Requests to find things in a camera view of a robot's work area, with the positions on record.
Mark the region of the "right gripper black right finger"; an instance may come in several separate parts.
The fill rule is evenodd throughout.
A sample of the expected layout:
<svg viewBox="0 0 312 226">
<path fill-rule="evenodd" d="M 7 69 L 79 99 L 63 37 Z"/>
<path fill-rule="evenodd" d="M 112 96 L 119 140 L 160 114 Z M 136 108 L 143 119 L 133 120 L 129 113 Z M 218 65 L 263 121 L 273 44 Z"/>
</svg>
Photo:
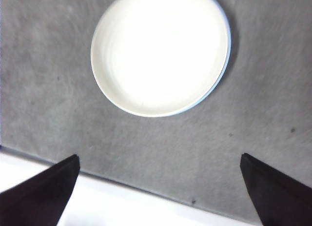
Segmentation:
<svg viewBox="0 0 312 226">
<path fill-rule="evenodd" d="M 264 226 L 310 226 L 312 189 L 248 153 L 240 169 L 249 197 Z"/>
</svg>

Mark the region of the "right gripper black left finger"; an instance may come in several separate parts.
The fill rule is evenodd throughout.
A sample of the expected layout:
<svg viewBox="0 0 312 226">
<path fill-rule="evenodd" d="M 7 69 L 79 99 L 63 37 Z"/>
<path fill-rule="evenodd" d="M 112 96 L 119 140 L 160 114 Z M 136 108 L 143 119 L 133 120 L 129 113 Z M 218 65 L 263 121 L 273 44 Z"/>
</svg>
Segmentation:
<svg viewBox="0 0 312 226">
<path fill-rule="evenodd" d="M 2 226 L 56 226 L 72 195 L 80 171 L 78 155 L 0 194 Z"/>
</svg>

